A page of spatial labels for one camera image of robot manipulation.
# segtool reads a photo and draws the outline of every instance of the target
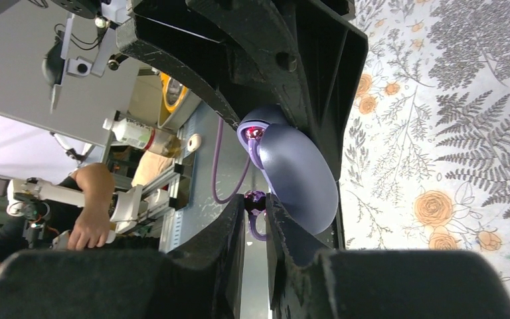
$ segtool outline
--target white wall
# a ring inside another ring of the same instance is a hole
[[[48,9],[39,9],[21,1],[0,16],[0,114],[104,145],[108,134],[102,122],[114,110],[127,110],[138,61],[128,59],[119,70],[107,70],[102,78],[68,77],[58,109],[50,115],[49,87],[41,64],[54,44],[54,25],[65,23],[67,14],[49,4]],[[96,37],[96,28],[91,20],[77,17],[74,34],[90,42]],[[95,54],[70,46],[72,58],[94,59]]]
[[[82,151],[84,142],[67,140]],[[57,183],[76,167],[48,131],[0,116],[0,175]]]

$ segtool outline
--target floral tablecloth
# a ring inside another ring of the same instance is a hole
[[[356,4],[347,247],[475,251],[510,293],[510,0]]]

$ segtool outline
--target finger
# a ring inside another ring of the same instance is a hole
[[[94,247],[96,246],[97,242],[98,242],[97,237],[95,237],[95,236],[90,236],[90,237],[89,237],[89,242],[87,243],[87,247],[89,247],[89,248],[94,248]]]
[[[67,249],[74,251],[77,246],[77,242],[79,241],[79,237],[81,237],[81,233],[79,230],[73,230],[69,235],[69,241],[67,242]]]
[[[81,237],[79,237],[79,240],[77,241],[77,245],[75,246],[75,249],[77,251],[82,251],[85,249],[85,246],[87,245],[89,241],[89,236],[87,234],[81,234]]]
[[[100,235],[98,239],[97,247],[103,247],[106,244],[106,239],[108,238],[108,233]]]

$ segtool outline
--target orange flower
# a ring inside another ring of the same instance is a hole
[[[377,99],[368,94],[363,95],[361,103],[359,104],[359,112],[361,114],[368,114],[375,110],[377,107]]]
[[[458,246],[456,245],[456,240],[449,234],[447,228],[439,226],[435,228],[435,231],[429,238],[429,249],[449,251],[458,249]]]
[[[384,88],[384,93],[386,93],[386,95],[388,95],[388,96],[394,95],[394,94],[398,93],[399,91],[400,91],[400,85],[396,82],[388,83],[388,85],[386,85],[386,87]]]
[[[414,47],[414,49],[417,49],[418,51],[421,50],[421,48],[424,46],[423,45],[423,39],[415,39],[415,40],[412,40],[412,47]]]
[[[418,23],[414,24],[412,26],[412,32],[417,32],[417,31],[423,29],[424,25],[425,25],[425,23],[423,23],[423,22],[418,22]]]
[[[366,94],[373,86],[373,78],[370,74],[363,74],[357,87],[357,98]]]
[[[384,21],[386,20],[386,18],[384,19],[381,19],[381,20],[378,20],[376,23],[375,23],[375,27],[378,28],[378,27],[381,27],[383,24],[384,24]]]
[[[440,191],[427,191],[415,199],[414,212],[425,226],[444,226],[452,219],[452,202]]]
[[[481,231],[478,233],[476,240],[482,249],[487,251],[496,251],[501,248],[501,239],[489,231]]]

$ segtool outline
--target plastic bottle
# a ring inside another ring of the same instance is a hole
[[[102,127],[105,130],[111,130],[121,143],[167,158],[179,156],[181,148],[183,148],[181,140],[175,135],[130,118],[124,118],[120,121],[107,118],[104,120]]]

